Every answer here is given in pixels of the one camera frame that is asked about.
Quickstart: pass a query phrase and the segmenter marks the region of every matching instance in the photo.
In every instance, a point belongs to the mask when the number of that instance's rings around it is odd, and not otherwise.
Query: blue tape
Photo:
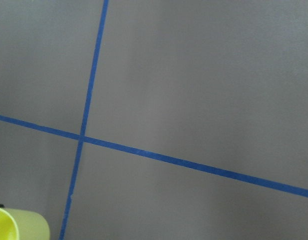
[[[71,202],[72,202],[71,198],[72,198],[72,195],[73,195],[74,189],[75,189],[77,173],[78,173],[78,168],[79,168],[79,162],[80,162],[81,152],[82,152],[82,149],[83,149],[84,136],[85,136],[86,126],[87,126],[87,121],[88,121],[89,108],[90,108],[90,103],[91,103],[91,99],[92,99],[92,92],[93,92],[94,80],[95,80],[95,75],[96,75],[96,70],[97,70],[98,57],[99,57],[99,52],[100,52],[100,48],[101,48],[101,42],[102,42],[104,27],[105,27],[105,20],[106,20],[108,2],[109,2],[109,0],[104,0],[104,2],[103,2],[102,13],[101,13],[101,17],[100,17],[97,39],[96,39],[96,43],[95,43],[95,50],[94,50],[94,55],[93,55],[93,62],[92,62],[91,70],[90,70],[88,89],[87,89],[86,101],[85,101],[85,108],[84,108],[84,114],[83,114],[83,119],[82,119],[82,125],[81,125],[81,128],[80,128],[80,136],[79,136],[79,139],[78,139],[76,157],[75,157],[74,167],[73,167],[73,171],[72,171],[70,186],[69,186],[69,190],[68,190],[62,226],[61,226],[61,230],[60,230],[60,234],[59,234],[59,240],[63,240],[64,236],[65,236],[65,231],[66,231],[66,227],[67,227],[67,222],[68,222],[68,217],[69,217],[69,212],[70,212],[70,207],[71,207]]]
[[[39,130],[39,131],[42,131],[42,132],[45,132],[45,133],[47,132],[49,134],[54,134],[54,135],[62,136],[62,137],[65,137],[65,138],[67,137],[69,139],[74,139],[74,140],[79,139],[78,134],[54,129],[54,128],[51,128],[51,127],[40,126],[40,125],[37,125],[37,124],[34,124],[34,123],[14,119],[14,118],[11,118],[11,117],[6,117],[6,116],[0,115],[0,121],[7,122],[7,123],[10,123],[10,124],[12,123],[12,124],[19,125],[19,126],[22,126],[22,127],[27,127],[29,129]]]
[[[145,151],[145,150],[141,150],[141,149],[137,149],[137,148],[133,148],[129,146],[120,145],[117,143],[115,144],[113,142],[103,141],[103,140],[99,140],[99,139],[95,139],[91,137],[84,137],[84,141],[86,143],[102,146],[105,148],[114,149],[114,150],[118,150],[118,151],[122,151],[126,153],[131,153],[134,155],[151,158],[154,160],[159,160],[162,162],[175,164],[178,166],[191,168],[191,169],[195,169],[198,171],[211,173],[211,174],[219,175],[222,177],[235,179],[235,180],[239,180],[242,182],[255,184],[258,186],[267,187],[270,189],[275,189],[275,190],[287,192],[290,194],[300,195],[300,196],[308,198],[308,189],[305,189],[305,188],[291,186],[291,185],[283,184],[280,182],[270,181],[270,180],[266,180],[263,178],[249,176],[249,175],[245,175],[245,174],[241,174],[241,173],[237,173],[233,171],[228,171],[228,170],[224,170],[224,169],[217,168],[217,167],[215,168],[213,166],[203,165],[203,164],[195,163],[192,161],[190,162],[190,161],[183,160],[180,158],[166,156],[166,155],[162,155],[162,154],[158,154],[158,153],[154,153],[150,151]]]

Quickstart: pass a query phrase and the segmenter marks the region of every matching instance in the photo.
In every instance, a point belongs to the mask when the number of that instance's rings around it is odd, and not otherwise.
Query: cup
[[[0,240],[49,240],[47,221],[38,213],[0,208]]]

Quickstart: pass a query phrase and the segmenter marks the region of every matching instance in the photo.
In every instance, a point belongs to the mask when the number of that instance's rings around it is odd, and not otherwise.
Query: yellow object
[[[49,227],[38,213],[0,208],[0,240],[49,240]]]

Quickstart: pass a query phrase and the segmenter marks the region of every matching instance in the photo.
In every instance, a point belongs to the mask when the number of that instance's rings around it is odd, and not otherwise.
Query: cylindrical object
[[[47,221],[38,213],[0,208],[0,240],[49,240]]]

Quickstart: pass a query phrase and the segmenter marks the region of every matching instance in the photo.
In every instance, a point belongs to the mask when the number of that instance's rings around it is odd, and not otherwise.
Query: gray surface
[[[90,144],[66,240],[308,239],[308,198]]]
[[[308,188],[308,1],[110,4],[87,135]]]
[[[79,133],[101,6],[0,1],[0,115]],[[111,0],[86,135],[308,188],[308,1]],[[0,122],[51,240],[76,145]],[[308,198],[85,144],[66,239],[308,239]]]
[[[79,133],[99,0],[0,1],[0,114]]]
[[[0,122],[0,203],[42,214],[58,239],[77,142]]]

